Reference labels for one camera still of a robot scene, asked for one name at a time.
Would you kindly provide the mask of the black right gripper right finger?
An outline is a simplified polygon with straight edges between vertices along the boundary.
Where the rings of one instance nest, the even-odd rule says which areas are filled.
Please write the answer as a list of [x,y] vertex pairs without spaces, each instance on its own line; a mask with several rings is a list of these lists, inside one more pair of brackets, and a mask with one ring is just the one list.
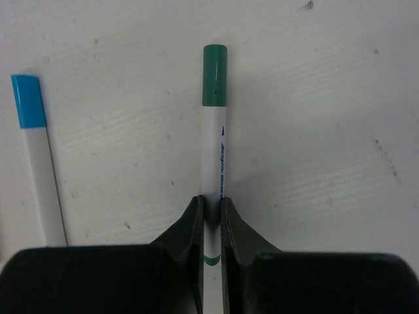
[[281,251],[221,202],[225,313],[417,313],[418,278],[383,253]]

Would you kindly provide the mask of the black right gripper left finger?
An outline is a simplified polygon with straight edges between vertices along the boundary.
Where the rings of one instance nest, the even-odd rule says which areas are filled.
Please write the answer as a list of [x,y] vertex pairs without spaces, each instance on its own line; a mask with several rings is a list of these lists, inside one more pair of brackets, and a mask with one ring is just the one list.
[[204,200],[148,244],[45,247],[1,272],[2,313],[201,313]]

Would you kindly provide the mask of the dark green capped marker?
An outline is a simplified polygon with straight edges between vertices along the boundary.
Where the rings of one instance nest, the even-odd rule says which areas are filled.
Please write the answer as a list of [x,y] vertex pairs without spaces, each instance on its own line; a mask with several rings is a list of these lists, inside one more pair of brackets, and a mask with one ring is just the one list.
[[203,49],[201,194],[204,197],[204,263],[221,261],[221,200],[225,197],[227,47]]

